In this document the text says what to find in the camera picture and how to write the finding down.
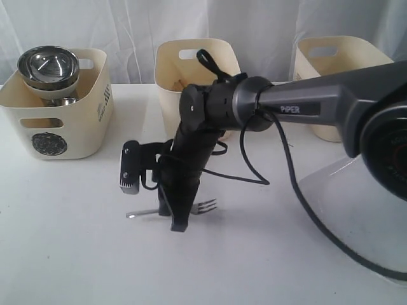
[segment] fork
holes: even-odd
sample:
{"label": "fork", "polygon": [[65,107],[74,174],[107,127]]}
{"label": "fork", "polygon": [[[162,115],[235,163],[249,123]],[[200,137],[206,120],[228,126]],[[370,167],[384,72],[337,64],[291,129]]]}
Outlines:
{"label": "fork", "polygon": [[[216,204],[217,204],[216,199],[199,202],[199,203],[194,203],[191,208],[191,214],[200,215],[200,214],[210,212],[217,208]],[[151,215],[151,214],[157,214],[157,213],[158,213],[158,209],[143,210],[143,211],[126,213],[126,217],[132,219],[136,216]]]}

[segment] silver fork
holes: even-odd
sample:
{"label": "silver fork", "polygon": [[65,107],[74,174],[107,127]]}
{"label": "silver fork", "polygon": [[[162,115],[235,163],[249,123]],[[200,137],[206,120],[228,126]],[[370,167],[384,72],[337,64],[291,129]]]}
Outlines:
{"label": "silver fork", "polygon": [[[192,205],[191,214],[200,215],[200,214],[210,212],[217,208],[216,204],[217,204],[216,199],[199,202],[199,203],[194,203]],[[137,216],[151,215],[151,214],[157,214],[157,213],[158,213],[158,209],[135,211],[135,212],[126,213],[126,217],[132,219]]]}

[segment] clear plastic base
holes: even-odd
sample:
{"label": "clear plastic base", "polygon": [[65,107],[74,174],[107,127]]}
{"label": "clear plastic base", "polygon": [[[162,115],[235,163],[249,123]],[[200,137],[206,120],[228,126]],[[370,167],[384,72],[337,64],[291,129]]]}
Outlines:
{"label": "clear plastic base", "polygon": [[407,272],[407,201],[382,187],[361,158],[329,165],[301,180],[300,187],[341,241],[376,264]]}

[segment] fabric backdrop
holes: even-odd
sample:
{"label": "fabric backdrop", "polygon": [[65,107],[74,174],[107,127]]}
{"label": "fabric backdrop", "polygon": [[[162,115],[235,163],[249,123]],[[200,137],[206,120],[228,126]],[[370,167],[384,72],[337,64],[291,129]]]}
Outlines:
{"label": "fabric backdrop", "polygon": [[112,83],[153,83],[157,47],[168,40],[229,42],[241,70],[290,78],[304,37],[364,38],[407,59],[405,0],[0,0],[0,84],[29,48],[93,47],[108,55]]}

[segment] bin handle hole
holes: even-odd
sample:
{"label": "bin handle hole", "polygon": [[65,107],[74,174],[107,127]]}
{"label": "bin handle hole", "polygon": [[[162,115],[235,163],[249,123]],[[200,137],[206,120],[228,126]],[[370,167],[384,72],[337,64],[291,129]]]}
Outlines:
{"label": "bin handle hole", "polygon": [[57,118],[21,119],[20,124],[26,128],[60,128],[64,122]]}
{"label": "bin handle hole", "polygon": [[179,51],[178,56],[182,60],[196,59],[198,51],[199,49],[185,49]]}
{"label": "bin handle hole", "polygon": [[92,59],[79,58],[79,68],[80,69],[93,69],[94,63]]}
{"label": "bin handle hole", "polygon": [[308,51],[308,57],[333,57],[338,54],[338,47],[336,46],[316,46]]}

